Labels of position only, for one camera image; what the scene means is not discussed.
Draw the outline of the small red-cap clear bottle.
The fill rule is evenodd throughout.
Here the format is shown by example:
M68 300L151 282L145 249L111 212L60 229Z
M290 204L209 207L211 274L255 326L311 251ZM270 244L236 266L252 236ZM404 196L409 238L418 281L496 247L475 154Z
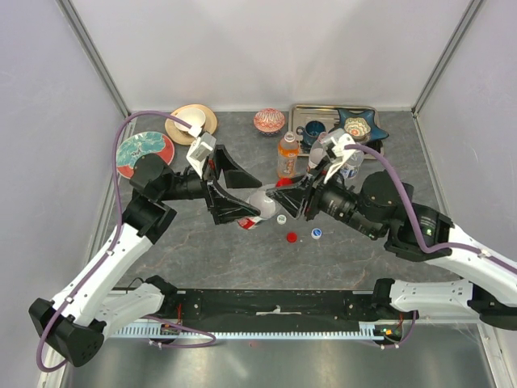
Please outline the small red-cap clear bottle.
M274 184L267 184L258 188L253 192L248 199L247 203L255 207L259 211L258 216L247 216L237 221L237 224L244 230L252 230L259 224L273 218L278 211L280 206L277 202L271 199L267 195L267 190L275 188Z

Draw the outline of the white juice bottle cap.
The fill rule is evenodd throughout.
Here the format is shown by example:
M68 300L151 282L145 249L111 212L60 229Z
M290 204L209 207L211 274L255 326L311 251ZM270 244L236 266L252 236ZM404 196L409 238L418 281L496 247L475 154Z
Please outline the white juice bottle cap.
M283 214L280 214L277 216L277 222L280 224L280 225L284 225L286 222L287 222L287 217Z

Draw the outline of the red bottle cap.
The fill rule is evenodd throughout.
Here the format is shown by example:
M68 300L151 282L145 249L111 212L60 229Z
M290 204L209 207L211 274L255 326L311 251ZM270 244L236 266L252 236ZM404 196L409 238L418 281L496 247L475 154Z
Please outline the red bottle cap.
M294 182L291 178L281 178L277 181L277 183L275 184L275 186L277 188L284 188L284 187L287 187L287 186L291 186L293 185Z
M286 239L289 243L295 243L297 241L297 234L294 232L289 232L286 236Z

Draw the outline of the blue white Pocari cap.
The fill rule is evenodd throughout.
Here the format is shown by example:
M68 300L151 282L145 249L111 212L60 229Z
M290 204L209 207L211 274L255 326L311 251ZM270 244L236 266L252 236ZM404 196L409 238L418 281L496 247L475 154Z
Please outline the blue white Pocari cap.
M314 228L311 231L311 237L314 239L319 239L322 236L322 230L319 228Z

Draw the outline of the orange juice bottle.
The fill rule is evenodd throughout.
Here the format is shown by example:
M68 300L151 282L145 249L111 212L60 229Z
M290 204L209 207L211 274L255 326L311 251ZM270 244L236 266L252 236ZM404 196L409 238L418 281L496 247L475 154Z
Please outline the orange juice bottle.
M292 132L285 133L278 144L277 175L290 178L296 172L296 161L299 154L299 144Z

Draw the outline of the tall red-cap clear bottle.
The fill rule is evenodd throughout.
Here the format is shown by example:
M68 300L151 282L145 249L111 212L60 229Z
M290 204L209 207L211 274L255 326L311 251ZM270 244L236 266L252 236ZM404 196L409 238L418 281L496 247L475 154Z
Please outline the tall red-cap clear bottle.
M309 151L309 161L307 171L317 167L320 161L326 156L326 150L322 144L322 140L326 135L322 133L318 139L312 144Z

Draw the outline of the clear Pocari Sweat bottle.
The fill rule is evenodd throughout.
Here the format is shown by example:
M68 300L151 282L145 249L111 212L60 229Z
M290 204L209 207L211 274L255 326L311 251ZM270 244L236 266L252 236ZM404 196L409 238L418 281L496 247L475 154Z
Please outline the clear Pocari Sweat bottle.
M357 176L359 168L364 160L364 152L356 150L352 156L343 164L339 173L343 179L353 179Z

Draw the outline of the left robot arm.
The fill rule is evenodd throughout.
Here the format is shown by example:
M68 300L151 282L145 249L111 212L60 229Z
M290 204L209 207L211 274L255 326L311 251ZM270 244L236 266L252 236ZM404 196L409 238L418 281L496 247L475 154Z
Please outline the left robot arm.
M29 316L44 345L65 363L81 367L100 350L105 339L122 327L156 314L168 318L177 309L176 288L159 276L115 300L107 295L128 269L167 231L177 212L171 200L205 201L215 224L226 224L259 210L228 194L218 179L232 189L260 188L262 183L243 170L223 145L216 145L200 171L174 172L158 154L147 154L134 166L132 199L120 208L112 235L98 254L51 300L36 299Z

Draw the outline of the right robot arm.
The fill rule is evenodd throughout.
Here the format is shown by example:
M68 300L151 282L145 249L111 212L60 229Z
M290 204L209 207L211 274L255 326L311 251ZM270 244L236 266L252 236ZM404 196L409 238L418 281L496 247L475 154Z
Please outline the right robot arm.
M387 171L369 175L359 192L311 171L276 184L267 196L294 217L312 220L325 213L371 240L384 239L385 250L400 259L459 277L437 283L379 279L369 300L375 316L477 316L492 327L515 330L515 263L475 242L439 211L412 202L413 190L394 183Z

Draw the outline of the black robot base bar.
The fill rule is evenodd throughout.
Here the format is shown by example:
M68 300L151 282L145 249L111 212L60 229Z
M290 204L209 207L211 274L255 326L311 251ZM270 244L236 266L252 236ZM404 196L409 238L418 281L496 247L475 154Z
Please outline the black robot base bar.
M419 313L392 307L386 297L347 290L180 289L154 317L211 332L217 329L345 329L359 322L411 322Z

